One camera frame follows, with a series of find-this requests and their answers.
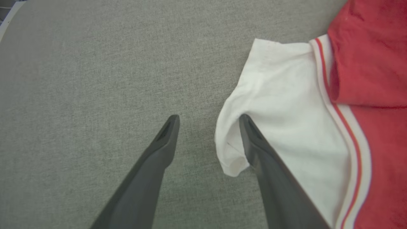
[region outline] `red stripe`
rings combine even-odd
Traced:
[[[315,39],[318,47],[319,47],[319,54],[321,55],[321,61],[322,61],[322,72],[323,72],[323,76],[324,76],[324,84],[325,84],[325,90],[329,95],[329,86],[328,86],[328,77],[327,77],[327,72],[326,72],[326,66],[325,66],[325,57],[324,57],[324,52],[322,49],[322,44],[321,41],[317,38]],[[346,215],[344,217],[344,220],[341,223],[341,229],[344,229],[344,225],[345,225],[345,221],[349,216],[349,213],[351,211],[351,209],[353,208],[355,202],[356,202],[356,197],[357,194],[359,193],[359,188],[360,188],[360,181],[361,181],[361,169],[362,169],[362,160],[361,160],[361,155],[360,155],[360,149],[359,149],[359,144],[356,141],[356,137],[353,134],[348,122],[346,121],[344,115],[342,114],[342,112],[339,110],[338,106],[335,103],[332,103],[332,106],[334,107],[336,113],[339,115],[339,118],[341,119],[342,123],[344,124],[347,132],[350,135],[350,138],[352,139],[353,145],[356,149],[356,158],[357,158],[357,176],[356,176],[356,187],[355,190],[353,192],[353,197],[352,197],[352,202],[350,203],[350,206],[346,212]]]

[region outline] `white cloth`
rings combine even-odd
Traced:
[[[254,41],[217,120],[217,156],[229,176],[249,166],[238,123],[244,113],[333,228],[348,185],[349,155],[318,90],[310,44]]]

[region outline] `red fabric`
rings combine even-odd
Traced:
[[[407,106],[407,1],[350,0],[328,29],[333,101]]]
[[[372,180],[356,229],[407,229],[407,1],[349,0],[328,29],[333,103],[370,147]]]

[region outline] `gray fabric surface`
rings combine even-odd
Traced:
[[[171,114],[154,228],[266,228],[214,130],[254,38],[307,42],[344,0],[30,0],[0,43],[0,228],[88,228]]]

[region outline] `folded fabric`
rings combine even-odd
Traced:
[[[248,114],[333,227],[349,183],[349,153],[319,92],[310,44],[256,39],[219,114],[215,143],[223,171],[249,166],[238,119]]]
[[[311,41],[321,94],[351,155],[337,228],[407,228],[406,28],[407,1],[350,0],[330,39]]]

